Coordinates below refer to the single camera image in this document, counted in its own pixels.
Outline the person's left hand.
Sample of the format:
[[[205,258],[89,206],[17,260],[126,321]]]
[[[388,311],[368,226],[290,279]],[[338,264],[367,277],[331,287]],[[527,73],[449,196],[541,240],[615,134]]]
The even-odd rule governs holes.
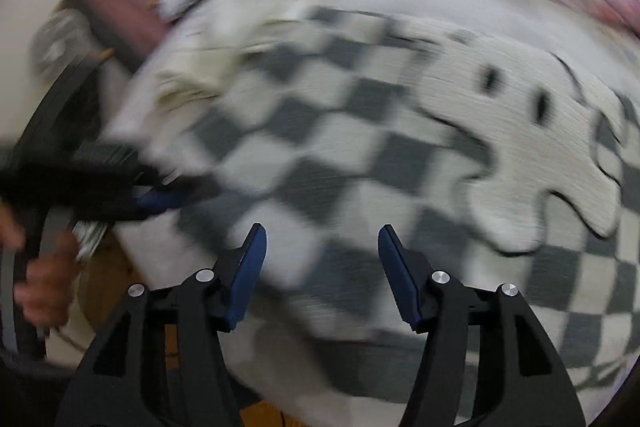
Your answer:
[[[14,301],[27,322],[44,329],[68,323],[80,272],[78,254],[77,239],[66,229],[58,234],[55,251],[27,263],[25,280],[14,286]]]

